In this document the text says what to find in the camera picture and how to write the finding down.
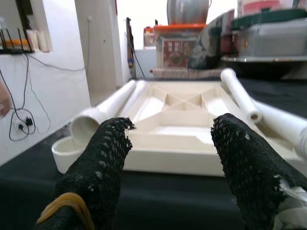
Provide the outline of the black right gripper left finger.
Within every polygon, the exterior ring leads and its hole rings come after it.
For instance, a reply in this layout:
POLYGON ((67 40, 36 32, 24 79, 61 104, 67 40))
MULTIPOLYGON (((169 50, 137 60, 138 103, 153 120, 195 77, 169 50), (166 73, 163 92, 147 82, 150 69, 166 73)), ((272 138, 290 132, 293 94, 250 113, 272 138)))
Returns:
POLYGON ((56 182, 47 214, 37 230, 111 230, 120 196, 125 158, 132 149, 129 118, 104 121, 80 157, 56 182))

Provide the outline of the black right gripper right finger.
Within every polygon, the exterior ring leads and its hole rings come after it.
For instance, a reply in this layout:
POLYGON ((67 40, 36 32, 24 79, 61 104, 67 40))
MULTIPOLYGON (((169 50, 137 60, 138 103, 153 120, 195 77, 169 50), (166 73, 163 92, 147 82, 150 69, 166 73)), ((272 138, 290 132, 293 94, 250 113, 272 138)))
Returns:
POLYGON ((305 230, 307 178, 232 114, 213 120, 211 136, 247 230, 305 230))

